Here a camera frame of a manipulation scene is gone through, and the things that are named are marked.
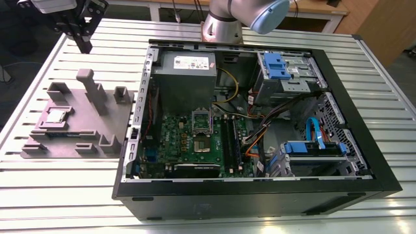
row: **slotted aluminum table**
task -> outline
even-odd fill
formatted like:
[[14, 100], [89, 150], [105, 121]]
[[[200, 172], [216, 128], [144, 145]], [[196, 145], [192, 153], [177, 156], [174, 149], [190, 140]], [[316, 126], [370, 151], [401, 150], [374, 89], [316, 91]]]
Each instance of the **slotted aluminum table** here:
[[104, 19], [89, 55], [61, 37], [0, 134], [0, 232], [414, 233], [416, 112], [365, 44], [349, 35], [244, 30], [245, 44], [322, 49], [404, 191], [325, 216], [140, 222], [110, 199], [117, 159], [22, 159], [21, 146], [45, 107], [50, 82], [94, 70], [105, 89], [137, 92], [148, 39], [200, 40], [192, 24]]

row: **open computer tower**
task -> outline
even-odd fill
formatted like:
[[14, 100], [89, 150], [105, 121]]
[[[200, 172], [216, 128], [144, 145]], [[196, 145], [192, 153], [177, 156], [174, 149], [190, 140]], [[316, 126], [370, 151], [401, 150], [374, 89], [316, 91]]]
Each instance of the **open computer tower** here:
[[140, 220], [329, 214], [401, 190], [322, 50], [149, 44], [113, 187]]

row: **cable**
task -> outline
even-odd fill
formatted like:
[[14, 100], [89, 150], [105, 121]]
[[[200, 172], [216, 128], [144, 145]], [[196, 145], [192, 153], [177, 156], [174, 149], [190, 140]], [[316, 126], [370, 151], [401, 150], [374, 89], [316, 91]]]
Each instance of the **cable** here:
[[252, 133], [250, 135], [246, 136], [244, 142], [249, 141], [256, 135], [258, 135], [261, 133], [261, 135], [258, 135], [256, 141], [261, 138], [262, 133], [265, 131], [265, 129], [268, 128], [272, 119], [274, 117], [277, 117], [284, 111], [288, 110], [288, 108], [297, 103], [298, 101], [301, 101], [305, 98], [310, 98], [314, 97], [317, 94], [321, 94], [321, 91], [309, 93], [309, 94], [300, 94], [296, 97], [293, 97], [290, 100], [288, 100], [286, 102], [281, 103], [277, 107], [273, 108], [273, 110], [270, 111], [270, 113], [264, 117], [264, 119], [261, 120], [260, 123], [260, 127], [258, 129], [254, 131], [254, 133]]
[[329, 137], [328, 137], [328, 135], [326, 135], [326, 132], [325, 132], [322, 126], [320, 126], [318, 128], [320, 128], [320, 131], [321, 131], [321, 133], [322, 133], [325, 142], [330, 142], [330, 139], [329, 139]]
[[202, 22], [201, 20], [201, 16], [200, 16], [200, 10], [197, 9], [197, 3], [196, 3], [196, 0], [193, 0], [193, 3], [194, 3], [194, 9], [196, 9], [196, 14], [197, 14], [197, 19], [200, 21], [200, 23]]
[[237, 110], [236, 106], [233, 105], [233, 102], [229, 101], [228, 104], [232, 107], [233, 111], [238, 113], [238, 110]]
[[177, 11], [176, 11], [174, 0], [172, 0], [172, 3], [173, 3], [174, 19], [176, 19], [176, 22], [180, 23], [181, 22], [181, 17], [177, 14]]
[[296, 0], [294, 0], [294, 4], [296, 4], [294, 18], [297, 18], [297, 16], [298, 16], [298, 5], [297, 5], [297, 1]]
[[253, 105], [249, 105], [249, 106], [248, 106], [246, 115], [248, 115], [249, 117], [256, 117], [256, 118], [257, 118], [257, 115], [252, 115], [252, 114], [250, 114], [250, 109], [252, 109], [252, 107], [253, 107]]
[[194, 10], [190, 12], [190, 14], [188, 15], [188, 17], [186, 17], [185, 19], [182, 19], [181, 21], [185, 22], [188, 19], [190, 19], [193, 13], [194, 13]]
[[197, 1], [197, 5], [200, 7], [200, 10], [201, 10], [201, 16], [202, 16], [202, 21], [205, 19], [205, 16], [204, 16], [204, 11], [202, 11], [202, 8], [201, 8], [201, 3], [200, 3], [200, 0], [196, 0]]
[[241, 117], [244, 117], [244, 118], [254, 118], [254, 117], [249, 117], [249, 116], [245, 116], [245, 115], [242, 115], [242, 114], [238, 114], [238, 113], [233, 113], [233, 112], [229, 112], [229, 111], [226, 111], [222, 107], [220, 107], [220, 105], [218, 104], [213, 104], [218, 109], [220, 109], [220, 111], [222, 111], [225, 114], [228, 114], [228, 115], [236, 115], [236, 116], [241, 116]]
[[256, 177], [265, 177], [264, 138], [261, 138], [257, 142], [257, 149], [258, 149], [258, 162], [262, 164], [262, 170], [257, 170]]
[[246, 151], [245, 151], [245, 155], [250, 154], [249, 151], [253, 148], [254, 144], [258, 142], [260, 138], [262, 137], [265, 131], [261, 133], [261, 135], [257, 137], [257, 139], [254, 140], [253, 144], [248, 147]]
[[222, 69], [222, 68], [220, 68], [220, 67], [217, 67], [216, 69], [218, 69], [218, 70], [221, 70], [222, 72], [225, 72], [226, 75], [233, 79], [233, 82], [234, 82], [234, 93], [233, 93], [232, 97], [230, 97], [229, 99], [224, 100], [224, 101], [216, 101], [216, 102], [213, 102], [213, 104], [220, 104], [220, 103], [225, 103], [225, 102], [230, 101], [230, 100], [236, 97], [236, 95], [238, 94], [238, 82], [236, 81], [234, 76], [233, 76], [225, 69]]

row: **power supply label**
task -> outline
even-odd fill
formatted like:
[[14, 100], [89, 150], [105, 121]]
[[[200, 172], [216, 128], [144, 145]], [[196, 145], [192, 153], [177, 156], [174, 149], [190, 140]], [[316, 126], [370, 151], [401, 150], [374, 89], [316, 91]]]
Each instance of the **power supply label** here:
[[208, 57], [176, 56], [173, 69], [209, 70]]

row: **floor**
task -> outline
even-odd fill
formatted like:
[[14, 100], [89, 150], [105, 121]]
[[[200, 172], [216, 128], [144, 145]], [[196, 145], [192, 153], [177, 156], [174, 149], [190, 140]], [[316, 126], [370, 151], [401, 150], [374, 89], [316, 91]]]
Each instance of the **floor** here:
[[[180, 16], [182, 22], [198, 23], [196, 11], [181, 10]], [[144, 7], [110, 6], [105, 17], [126, 20], [149, 20], [150, 14]], [[160, 19], [161, 21], [174, 22], [173, 10], [161, 9]], [[0, 46], [0, 64], [18, 63], [5, 68], [14, 81], [9, 85], [0, 82], [0, 130], [38, 72], [41, 65], [36, 63], [45, 61], [60, 36], [44, 26], [32, 27], [32, 31], [38, 43], [38, 49], [32, 55], [24, 57], [13, 56]], [[416, 59], [409, 58], [402, 53], [386, 69], [410, 102], [416, 105]]]

